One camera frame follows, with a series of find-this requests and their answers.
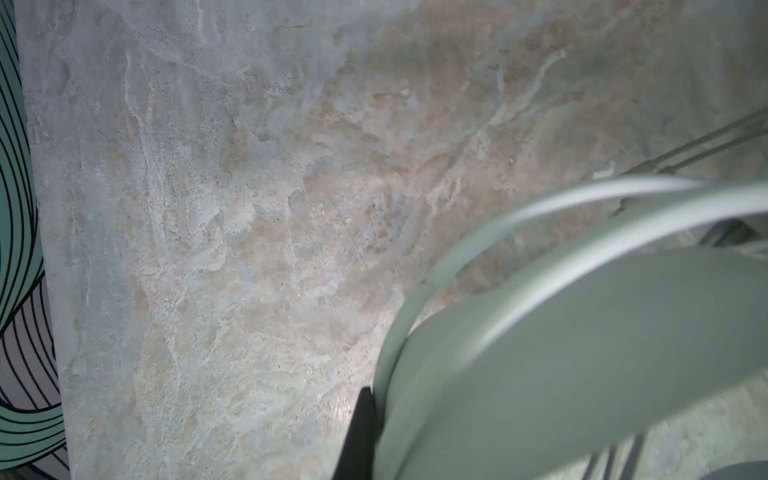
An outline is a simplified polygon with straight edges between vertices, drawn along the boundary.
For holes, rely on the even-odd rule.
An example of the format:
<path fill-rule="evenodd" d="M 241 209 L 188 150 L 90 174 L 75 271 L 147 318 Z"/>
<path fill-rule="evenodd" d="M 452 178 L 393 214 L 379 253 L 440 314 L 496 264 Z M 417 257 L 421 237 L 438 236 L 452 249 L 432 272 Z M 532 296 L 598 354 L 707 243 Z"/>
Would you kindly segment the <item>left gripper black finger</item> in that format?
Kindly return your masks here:
<path fill-rule="evenodd" d="M 351 417 L 332 480 L 371 480 L 379 419 L 370 386 L 363 387 Z"/>

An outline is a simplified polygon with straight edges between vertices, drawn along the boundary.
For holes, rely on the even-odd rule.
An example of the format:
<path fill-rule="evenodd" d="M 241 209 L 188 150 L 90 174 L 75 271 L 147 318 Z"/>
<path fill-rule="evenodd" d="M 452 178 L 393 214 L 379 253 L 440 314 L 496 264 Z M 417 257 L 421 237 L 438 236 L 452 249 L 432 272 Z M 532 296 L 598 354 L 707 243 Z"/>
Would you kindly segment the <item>green over-ear headphones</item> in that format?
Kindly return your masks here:
<path fill-rule="evenodd" d="M 449 279 L 525 223 L 632 197 L 645 204 L 419 320 Z M 767 264 L 752 246 L 640 248 L 766 211 L 763 179 L 624 176 L 538 198 L 469 235 L 385 338 L 373 477 L 536 478 L 764 371 Z"/>

